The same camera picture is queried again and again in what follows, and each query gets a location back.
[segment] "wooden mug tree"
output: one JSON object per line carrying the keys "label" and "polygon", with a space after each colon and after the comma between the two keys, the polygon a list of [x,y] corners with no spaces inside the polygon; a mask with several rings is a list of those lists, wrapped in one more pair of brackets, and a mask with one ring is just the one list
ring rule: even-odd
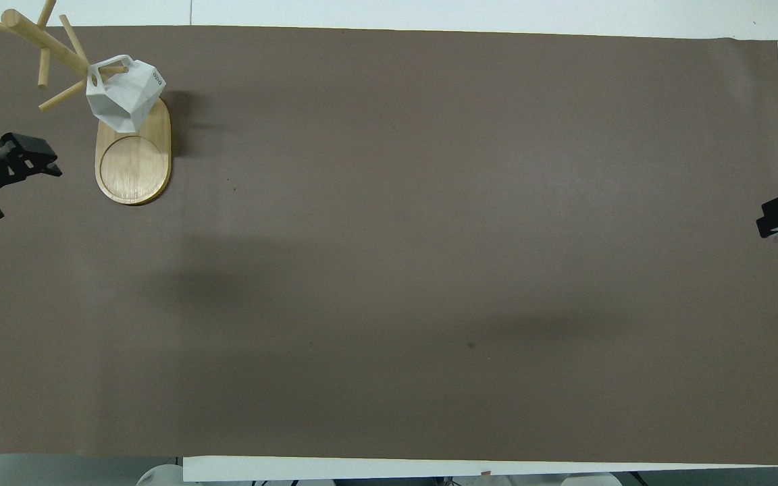
{"label": "wooden mug tree", "polygon": [[[47,89],[50,58],[69,68],[80,80],[53,98],[38,105],[41,111],[55,107],[65,99],[86,89],[90,62],[86,52],[68,22],[60,15],[62,27],[71,41],[70,47],[47,33],[47,22],[56,0],[46,0],[37,22],[32,22],[15,9],[2,13],[0,31],[16,34],[41,50],[38,87]],[[128,73],[124,65],[108,65],[99,69],[102,82],[115,74]],[[95,178],[101,191],[117,203],[136,206],[160,196],[170,180],[172,169],[170,113],[161,99],[155,103],[148,118],[136,133],[117,133],[106,124],[98,123],[95,145]]]}

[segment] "mug handle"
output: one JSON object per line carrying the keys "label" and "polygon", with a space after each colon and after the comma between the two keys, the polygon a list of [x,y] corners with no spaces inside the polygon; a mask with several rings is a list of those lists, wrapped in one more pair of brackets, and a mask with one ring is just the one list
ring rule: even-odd
{"label": "mug handle", "polygon": [[106,88],[104,86],[104,79],[101,77],[101,72],[99,71],[99,68],[104,68],[105,65],[115,64],[120,61],[122,62],[122,64],[124,64],[124,67],[126,68],[131,68],[134,65],[134,60],[130,58],[130,56],[127,55],[126,53],[120,53],[120,55],[114,55],[110,59],[106,59],[106,61],[100,61],[100,62],[96,62],[95,64],[90,64],[89,69],[86,72],[86,94],[91,95],[94,92],[104,92]]}

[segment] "white geometric mug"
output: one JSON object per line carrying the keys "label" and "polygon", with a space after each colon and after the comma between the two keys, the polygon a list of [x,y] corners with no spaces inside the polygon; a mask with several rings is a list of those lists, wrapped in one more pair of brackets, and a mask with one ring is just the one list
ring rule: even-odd
{"label": "white geometric mug", "polygon": [[[104,81],[99,68],[121,62],[127,73],[114,74]],[[134,61],[129,55],[117,55],[89,65],[86,98],[95,117],[119,133],[140,129],[149,111],[161,96],[167,82],[154,65]]]}

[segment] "oval wooden tray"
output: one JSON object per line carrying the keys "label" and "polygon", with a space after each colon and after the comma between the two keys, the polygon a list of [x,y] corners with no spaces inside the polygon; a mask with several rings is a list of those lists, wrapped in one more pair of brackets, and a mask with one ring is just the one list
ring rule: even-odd
{"label": "oval wooden tray", "polygon": [[161,196],[173,168],[170,112],[161,99],[137,133],[117,133],[98,123],[95,179],[107,197],[139,206]]}

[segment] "white table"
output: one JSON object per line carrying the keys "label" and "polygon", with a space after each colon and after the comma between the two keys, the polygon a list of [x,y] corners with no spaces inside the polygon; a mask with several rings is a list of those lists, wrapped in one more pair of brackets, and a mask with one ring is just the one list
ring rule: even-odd
{"label": "white table", "polygon": [[[31,18],[40,12],[41,4],[43,0],[0,0],[0,13],[16,8]],[[778,40],[778,2],[765,0],[59,0],[50,25],[59,25],[56,16],[60,13],[67,13],[73,25],[257,25]],[[185,458],[184,466],[186,481],[738,467],[250,456]]]}

